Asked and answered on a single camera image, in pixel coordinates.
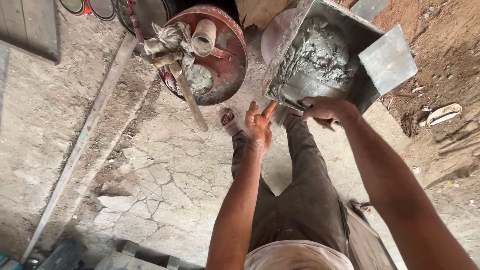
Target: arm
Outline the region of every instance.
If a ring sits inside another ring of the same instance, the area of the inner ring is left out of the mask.
[[[338,119],[352,147],[372,205],[387,224],[410,270],[477,270],[449,232],[415,176],[395,151],[344,100],[305,98],[304,120]]]
[[[275,105],[276,102],[270,102],[262,114],[258,114],[260,108],[252,101],[246,113],[245,132],[249,140],[240,169],[213,227],[207,270],[243,270],[252,233],[262,158],[272,141],[270,117]]]

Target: trousers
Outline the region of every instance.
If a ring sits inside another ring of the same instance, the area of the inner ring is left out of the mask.
[[[300,116],[284,122],[292,159],[292,183],[275,196],[260,175],[248,252],[281,240],[310,240],[348,257],[347,215],[328,177],[325,160]],[[247,137],[232,137],[232,176],[240,168]]]

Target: hammer head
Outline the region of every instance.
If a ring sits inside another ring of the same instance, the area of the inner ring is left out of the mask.
[[[176,52],[169,52],[164,56],[153,58],[153,65],[156,68],[161,68],[164,65],[173,64],[175,61],[183,58],[183,53],[178,50]]]

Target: foot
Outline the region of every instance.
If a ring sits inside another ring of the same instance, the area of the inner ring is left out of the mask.
[[[303,115],[303,112],[302,111],[299,111],[299,110],[296,110],[296,109],[293,109],[293,108],[287,108],[285,110],[285,112],[283,113],[283,116],[282,116],[282,119],[280,120],[280,126],[284,129],[286,129],[287,127],[285,127],[284,123],[285,123],[285,119],[287,118],[288,115],[290,114],[293,114],[293,115],[297,115],[297,116],[302,116]]]
[[[240,118],[232,109],[225,109],[220,119],[223,129],[229,136],[233,136],[241,131]]]

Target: left hand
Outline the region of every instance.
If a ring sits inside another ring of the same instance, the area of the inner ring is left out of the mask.
[[[250,108],[245,113],[245,133],[253,146],[258,147],[265,153],[272,143],[272,131],[270,127],[272,122],[270,117],[273,115],[273,109],[276,102],[271,101],[262,114],[259,114],[260,107],[255,101],[250,103]]]

